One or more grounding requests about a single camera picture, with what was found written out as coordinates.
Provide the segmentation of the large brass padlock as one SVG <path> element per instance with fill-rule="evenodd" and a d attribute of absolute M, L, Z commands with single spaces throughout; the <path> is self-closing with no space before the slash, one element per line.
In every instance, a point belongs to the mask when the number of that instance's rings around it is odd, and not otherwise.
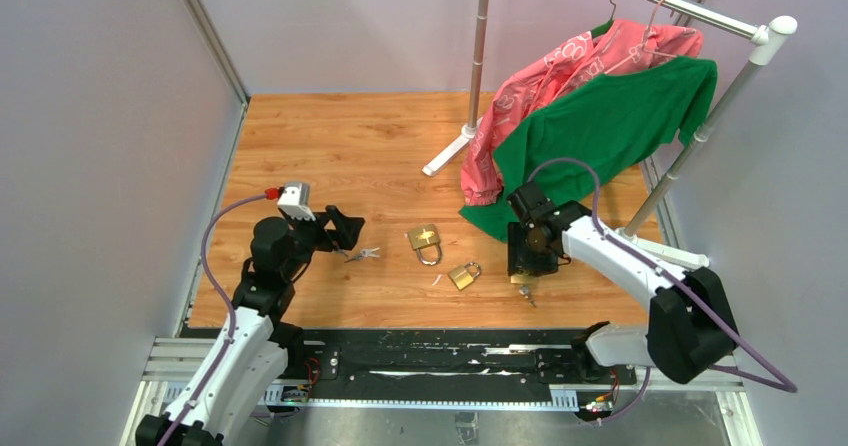
<path fill-rule="evenodd" d="M 468 262 L 449 271 L 448 278 L 459 291 L 463 291 L 471 286 L 481 274 L 482 268 L 478 263 Z"/>

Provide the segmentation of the small brass padlock with key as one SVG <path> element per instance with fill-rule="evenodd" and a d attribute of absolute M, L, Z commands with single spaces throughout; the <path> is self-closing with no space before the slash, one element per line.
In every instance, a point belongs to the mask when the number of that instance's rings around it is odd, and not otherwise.
<path fill-rule="evenodd" d="M 532 306 L 536 307 L 533 297 L 533 287 L 539 282 L 539 277 L 525 272 L 510 275 L 510 283 L 518 288 L 519 294 Z"/>

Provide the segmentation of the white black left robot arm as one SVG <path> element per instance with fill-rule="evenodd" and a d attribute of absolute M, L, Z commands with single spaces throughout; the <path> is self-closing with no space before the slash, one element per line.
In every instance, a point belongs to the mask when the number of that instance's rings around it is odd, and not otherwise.
<path fill-rule="evenodd" d="M 280 213 L 257 222 L 215 343 L 165 411 L 141 419 L 136 444 L 230 444 L 271 383 L 305 369 L 304 332 L 282 320 L 296 282 L 315 253 L 353 250 L 364 225 L 333 205 L 310 219 Z"/>

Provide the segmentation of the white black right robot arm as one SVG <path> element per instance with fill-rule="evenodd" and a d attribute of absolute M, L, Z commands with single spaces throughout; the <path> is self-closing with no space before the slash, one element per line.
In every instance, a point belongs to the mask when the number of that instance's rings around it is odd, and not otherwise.
<path fill-rule="evenodd" d="M 571 341 L 571 369 L 596 383 L 614 366 L 656 367 L 686 384 L 737 348 L 723 284 L 707 267 L 687 270 L 624 239 L 577 201 L 556 205 L 534 182 L 507 197 L 508 273 L 553 275 L 576 259 L 629 293 L 648 313 L 644 328 L 596 323 Z"/>

